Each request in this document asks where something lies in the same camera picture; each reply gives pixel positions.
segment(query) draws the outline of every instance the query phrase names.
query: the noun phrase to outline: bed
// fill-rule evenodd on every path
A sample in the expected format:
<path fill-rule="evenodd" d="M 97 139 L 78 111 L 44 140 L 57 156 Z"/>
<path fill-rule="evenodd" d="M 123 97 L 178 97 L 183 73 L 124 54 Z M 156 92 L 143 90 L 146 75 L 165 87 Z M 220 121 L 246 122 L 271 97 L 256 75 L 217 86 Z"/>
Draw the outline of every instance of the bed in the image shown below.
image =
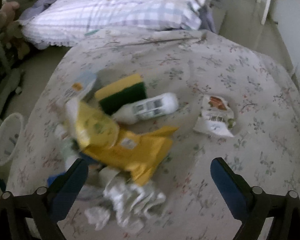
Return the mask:
<path fill-rule="evenodd" d="M 56 0 L 33 17 L 24 17 L 23 34 L 37 48 L 74 46 L 91 31 L 108 26 L 151 30 L 208 29 L 216 32 L 211 0 Z"/>
<path fill-rule="evenodd" d="M 300 95 L 285 69 L 209 31 L 150 32 L 105 28 L 71 48 L 51 76 L 21 134 L 7 183 L 14 195 L 32 194 L 64 169 L 53 130 L 60 120 L 56 101 L 82 71 L 103 85 L 132 73 L 143 76 L 147 94 L 178 95 L 174 114 L 140 122 L 134 132 L 180 126 L 153 180 L 167 195 L 159 221 L 132 235 L 113 220 L 101 231 L 87 223 L 93 202 L 76 201 L 59 222 L 66 239 L 232 239 L 240 226 L 210 176 L 215 157 L 251 186 L 267 193 L 300 195 Z M 223 96 L 235 112 L 234 138 L 193 131 L 204 94 Z M 270 227 L 266 221 L 264 230 Z"/>

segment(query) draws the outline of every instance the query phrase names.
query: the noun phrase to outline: white sticker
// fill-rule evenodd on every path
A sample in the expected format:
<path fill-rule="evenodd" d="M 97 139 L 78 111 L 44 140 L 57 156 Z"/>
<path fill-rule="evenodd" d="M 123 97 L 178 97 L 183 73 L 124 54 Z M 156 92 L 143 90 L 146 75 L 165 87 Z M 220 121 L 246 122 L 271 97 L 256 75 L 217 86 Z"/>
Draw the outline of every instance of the white sticker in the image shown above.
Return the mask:
<path fill-rule="evenodd" d="M 135 143 L 135 141 L 129 139 L 129 138 L 124 138 L 120 145 L 128 150 L 133 150 L 137 144 Z"/>

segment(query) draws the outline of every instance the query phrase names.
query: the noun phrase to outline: blue gripper pad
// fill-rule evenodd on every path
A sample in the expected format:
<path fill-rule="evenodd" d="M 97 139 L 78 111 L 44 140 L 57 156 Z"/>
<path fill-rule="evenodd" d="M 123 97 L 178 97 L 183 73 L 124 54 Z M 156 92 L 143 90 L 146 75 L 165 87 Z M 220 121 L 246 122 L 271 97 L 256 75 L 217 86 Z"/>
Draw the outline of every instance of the blue gripper pad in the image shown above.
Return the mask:
<path fill-rule="evenodd" d="M 215 158 L 211 162 L 210 173 L 232 216 L 245 221 L 253 202 L 249 184 L 235 174 L 222 158 Z"/>
<path fill-rule="evenodd" d="M 88 164 L 77 159 L 68 171 L 58 176 L 48 188 L 48 210 L 53 223 L 66 218 L 77 195 L 88 177 Z"/>

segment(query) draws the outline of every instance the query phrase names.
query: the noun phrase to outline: sponge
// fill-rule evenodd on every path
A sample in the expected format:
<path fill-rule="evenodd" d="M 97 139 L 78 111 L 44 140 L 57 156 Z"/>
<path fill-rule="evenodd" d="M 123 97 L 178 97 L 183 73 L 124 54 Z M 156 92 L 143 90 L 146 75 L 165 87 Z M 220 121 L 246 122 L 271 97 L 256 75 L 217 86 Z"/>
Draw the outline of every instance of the sponge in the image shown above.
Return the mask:
<path fill-rule="evenodd" d="M 125 104 L 147 98 L 145 84 L 139 74 L 134 74 L 105 86 L 95 93 L 102 110 L 112 115 Z"/>

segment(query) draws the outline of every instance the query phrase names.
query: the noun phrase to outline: metal bolt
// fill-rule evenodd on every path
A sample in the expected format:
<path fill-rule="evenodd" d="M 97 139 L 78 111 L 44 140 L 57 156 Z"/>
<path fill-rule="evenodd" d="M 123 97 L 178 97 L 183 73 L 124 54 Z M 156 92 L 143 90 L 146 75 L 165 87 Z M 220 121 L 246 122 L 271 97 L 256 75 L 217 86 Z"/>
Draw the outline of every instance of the metal bolt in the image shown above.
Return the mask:
<path fill-rule="evenodd" d="M 289 192 L 289 195 L 290 195 L 290 197 L 293 197 L 293 198 L 297 198 L 298 197 L 298 193 L 295 192 L 295 191 L 293 191 L 293 190 Z"/>
<path fill-rule="evenodd" d="M 262 190 L 262 188 L 261 187 L 253 187 L 252 188 L 252 191 L 255 193 L 255 194 L 258 194 L 258 195 L 260 195 L 262 192 L 263 192 L 263 190 Z"/>
<path fill-rule="evenodd" d="M 2 198 L 3 198 L 3 199 L 7 199 L 8 197 L 10 197 L 10 195 L 11 195 L 11 193 L 8 192 L 8 191 L 6 191 L 6 192 L 4 192 L 4 193 L 2 194 Z"/>
<path fill-rule="evenodd" d="M 39 187 L 36 192 L 37 192 L 38 195 L 43 195 L 44 193 L 47 192 L 47 188 L 46 187 Z"/>

